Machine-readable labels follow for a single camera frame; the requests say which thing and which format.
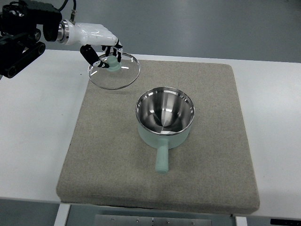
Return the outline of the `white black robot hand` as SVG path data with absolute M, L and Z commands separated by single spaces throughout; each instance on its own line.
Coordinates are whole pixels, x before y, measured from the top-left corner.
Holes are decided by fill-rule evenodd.
M 94 67 L 110 68 L 110 64 L 99 58 L 93 46 L 101 46 L 105 56 L 112 54 L 118 63 L 122 59 L 122 44 L 111 31 L 101 24 L 73 24 L 69 20 L 62 20 L 59 24 L 57 41 L 66 45 L 80 43 L 80 53 Z

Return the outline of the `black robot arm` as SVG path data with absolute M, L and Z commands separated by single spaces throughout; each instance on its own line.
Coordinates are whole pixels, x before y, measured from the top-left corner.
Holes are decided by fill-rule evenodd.
M 50 3 L 35 0 L 13 1 L 0 13 L 0 76 L 13 78 L 40 57 L 46 41 L 58 36 L 62 14 Z

